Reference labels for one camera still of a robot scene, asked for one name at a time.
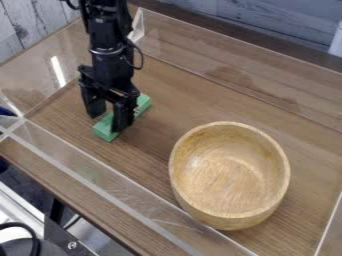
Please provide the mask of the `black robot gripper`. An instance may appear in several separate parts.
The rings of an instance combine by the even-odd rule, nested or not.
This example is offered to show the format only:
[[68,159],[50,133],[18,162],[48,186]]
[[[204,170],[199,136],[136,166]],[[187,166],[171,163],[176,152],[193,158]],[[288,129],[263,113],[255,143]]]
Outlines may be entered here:
[[89,65],[77,67],[78,85],[86,114],[90,118],[105,112],[105,101],[113,104],[112,132],[121,132],[133,123],[138,89],[132,83],[133,49],[90,48]]

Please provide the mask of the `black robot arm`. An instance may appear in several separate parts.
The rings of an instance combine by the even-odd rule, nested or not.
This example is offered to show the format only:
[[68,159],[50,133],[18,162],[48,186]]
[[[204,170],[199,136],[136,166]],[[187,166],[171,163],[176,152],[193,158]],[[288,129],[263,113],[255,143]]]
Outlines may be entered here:
[[113,107],[110,132],[121,132],[132,125],[140,91],[132,83],[134,51],[138,50],[128,38],[132,18],[126,0],[61,0],[78,10],[85,33],[89,37],[92,65],[81,64],[78,86],[86,114],[96,118]]

